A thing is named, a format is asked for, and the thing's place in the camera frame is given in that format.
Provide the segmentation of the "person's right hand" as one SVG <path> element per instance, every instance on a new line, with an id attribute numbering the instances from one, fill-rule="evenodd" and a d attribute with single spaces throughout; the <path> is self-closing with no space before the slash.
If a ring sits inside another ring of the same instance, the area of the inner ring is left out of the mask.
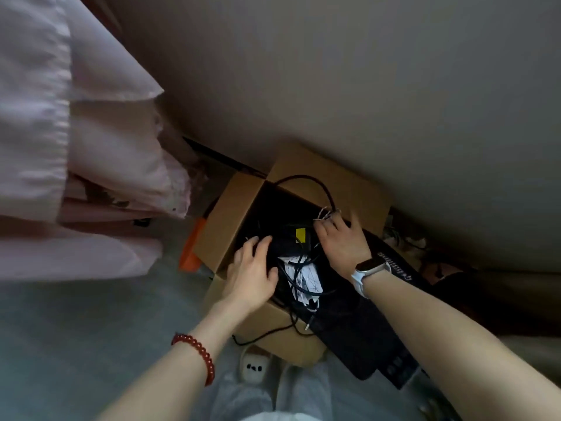
<path id="1" fill-rule="evenodd" d="M 351 282 L 356 265 L 372 257 L 363 231 L 353 234 L 341 213 L 329 220 L 314 221 L 314 229 L 330 266 Z"/>

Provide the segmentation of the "person's left hand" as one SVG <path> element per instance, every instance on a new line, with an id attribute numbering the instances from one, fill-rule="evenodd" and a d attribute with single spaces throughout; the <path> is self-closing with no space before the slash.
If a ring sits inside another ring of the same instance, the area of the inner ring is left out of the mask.
<path id="1" fill-rule="evenodd" d="M 238 249 L 227 269 L 222 302 L 226 312 L 235 318 L 246 318 L 260 309 L 270 298 L 264 298 L 262 283 L 266 274 L 271 236 L 257 236 Z"/>

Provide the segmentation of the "person's right forearm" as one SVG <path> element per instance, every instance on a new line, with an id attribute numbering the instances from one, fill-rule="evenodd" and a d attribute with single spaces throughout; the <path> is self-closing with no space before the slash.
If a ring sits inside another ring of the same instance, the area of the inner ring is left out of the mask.
<path id="1" fill-rule="evenodd" d="M 385 270 L 362 283 L 463 421 L 561 421 L 561 389 L 487 329 Z"/>

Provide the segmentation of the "person's left forearm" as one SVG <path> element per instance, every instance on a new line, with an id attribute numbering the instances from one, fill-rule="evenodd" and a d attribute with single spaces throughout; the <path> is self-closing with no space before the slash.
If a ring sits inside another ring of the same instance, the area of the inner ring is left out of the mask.
<path id="1" fill-rule="evenodd" d="M 189 333 L 194 347 L 174 344 L 138 378 L 96 421 L 184 421 L 205 387 L 208 363 L 216 359 L 228 338 L 246 318 L 226 312 L 220 300 Z"/>

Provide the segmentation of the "black adapter with yellow label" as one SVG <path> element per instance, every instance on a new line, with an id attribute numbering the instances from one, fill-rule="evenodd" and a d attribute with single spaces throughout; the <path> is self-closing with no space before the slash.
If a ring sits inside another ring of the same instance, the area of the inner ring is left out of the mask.
<path id="1" fill-rule="evenodd" d="M 320 242 L 312 222 L 281 225 L 270 233 L 269 252 L 276 257 L 316 256 Z"/>

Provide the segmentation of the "white smartwatch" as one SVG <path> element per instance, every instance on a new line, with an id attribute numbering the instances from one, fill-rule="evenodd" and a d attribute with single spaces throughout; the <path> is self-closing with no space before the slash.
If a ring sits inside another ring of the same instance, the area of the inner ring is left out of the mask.
<path id="1" fill-rule="evenodd" d="M 361 297 L 368 298 L 363 290 L 364 279 L 382 271 L 391 273 L 392 269 L 389 262 L 379 255 L 373 255 L 370 259 L 356 265 L 351 275 L 351 283 Z"/>

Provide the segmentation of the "brown cardboard box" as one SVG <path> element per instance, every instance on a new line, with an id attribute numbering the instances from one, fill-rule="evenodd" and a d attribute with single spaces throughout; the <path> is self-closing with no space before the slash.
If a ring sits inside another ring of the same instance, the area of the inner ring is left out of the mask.
<path id="1" fill-rule="evenodd" d="M 194 254 L 213 273 L 214 277 L 202 304 L 207 313 L 221 298 L 226 280 L 226 271 L 235 249 L 235 238 L 242 223 L 249 215 L 259 192 L 266 184 L 272 184 L 291 175 L 313 176 L 327 185 L 336 206 L 342 203 L 342 215 L 349 217 L 349 208 L 354 208 L 368 232 L 380 237 L 392 199 L 381 185 L 342 167 L 312 150 L 296 143 L 287 144 L 280 151 L 269 175 L 263 179 L 236 172 L 226 189 L 210 211 L 206 224 L 193 247 Z M 321 196 L 319 185 L 305 184 L 304 179 L 296 183 L 282 184 L 281 189 L 312 204 L 312 208 L 327 205 L 327 196 Z M 270 329 L 288 326 L 289 313 L 278 305 L 268 302 L 249 316 L 236 330 L 236 337 L 256 339 Z M 326 346 L 319 338 L 304 338 L 293 327 L 276 332 L 257 341 L 257 346 L 298 367 L 308 367 L 318 362 Z"/>

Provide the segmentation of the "orange plastic object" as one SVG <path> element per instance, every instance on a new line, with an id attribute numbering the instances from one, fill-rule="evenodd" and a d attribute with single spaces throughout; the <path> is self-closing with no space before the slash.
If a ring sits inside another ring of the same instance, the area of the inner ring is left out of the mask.
<path id="1" fill-rule="evenodd" d="M 198 218 L 193 228 L 183 246 L 181 255 L 179 257 L 179 270 L 188 273 L 194 273 L 201 267 L 201 260 L 195 254 L 193 248 L 198 241 L 200 234 L 202 233 L 207 219 L 204 217 Z"/>

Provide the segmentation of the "white plush slipper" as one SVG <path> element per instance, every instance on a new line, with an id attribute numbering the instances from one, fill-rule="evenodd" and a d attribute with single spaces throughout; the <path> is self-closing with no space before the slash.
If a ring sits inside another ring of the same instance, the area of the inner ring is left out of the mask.
<path id="1" fill-rule="evenodd" d="M 273 354 L 256 345 L 244 347 L 239 363 L 240 381 L 252 386 L 263 384 L 273 359 Z"/>

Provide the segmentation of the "pink fabric bedding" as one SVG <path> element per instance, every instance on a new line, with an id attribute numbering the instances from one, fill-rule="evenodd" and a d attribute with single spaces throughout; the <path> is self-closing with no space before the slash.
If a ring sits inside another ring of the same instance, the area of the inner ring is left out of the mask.
<path id="1" fill-rule="evenodd" d="M 0 283 L 143 276 L 193 179 L 163 89 L 82 0 L 0 0 Z"/>

